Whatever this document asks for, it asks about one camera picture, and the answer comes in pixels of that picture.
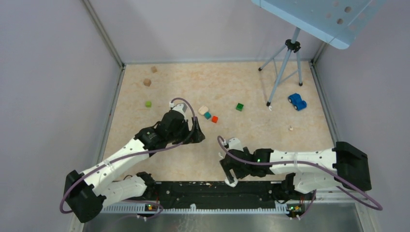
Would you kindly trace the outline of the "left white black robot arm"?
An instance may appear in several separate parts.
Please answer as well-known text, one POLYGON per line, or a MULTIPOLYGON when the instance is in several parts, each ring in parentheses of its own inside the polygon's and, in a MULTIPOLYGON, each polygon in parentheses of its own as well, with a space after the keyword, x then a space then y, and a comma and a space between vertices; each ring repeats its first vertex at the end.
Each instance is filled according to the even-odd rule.
POLYGON ((200 143, 205 139, 198 118, 193 116, 188 126, 185 113, 176 108, 168 111, 156 124, 142 128, 119 151, 82 172, 66 175, 62 203, 70 207, 81 223, 94 219, 101 210, 125 199, 126 191, 136 193, 144 200, 151 199, 155 187, 141 177, 130 181, 116 179, 132 166, 154 154, 185 144, 200 143))

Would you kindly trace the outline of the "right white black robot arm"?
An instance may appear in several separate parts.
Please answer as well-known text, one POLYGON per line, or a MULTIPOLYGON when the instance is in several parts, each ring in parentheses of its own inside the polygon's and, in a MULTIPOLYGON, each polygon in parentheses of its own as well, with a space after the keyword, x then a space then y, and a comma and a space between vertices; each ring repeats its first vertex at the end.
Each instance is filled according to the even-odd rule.
POLYGON ((238 138, 217 141, 226 155, 220 164, 226 174, 225 182, 235 187, 247 176, 289 175, 283 186, 289 199, 297 199, 316 189, 343 186, 346 189, 372 189, 368 156, 350 143, 339 141, 334 148, 313 152, 291 152, 259 148, 250 153, 238 138))

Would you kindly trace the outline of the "white earbud charging case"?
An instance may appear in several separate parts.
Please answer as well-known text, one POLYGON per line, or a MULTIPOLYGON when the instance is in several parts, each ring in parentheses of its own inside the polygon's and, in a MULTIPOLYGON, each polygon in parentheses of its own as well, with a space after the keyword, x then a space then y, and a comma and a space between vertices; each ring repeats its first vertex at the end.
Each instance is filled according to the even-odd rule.
POLYGON ((229 180, 228 178, 225 178, 224 183, 232 188, 235 188, 238 184, 238 180, 234 178, 233 181, 229 180))

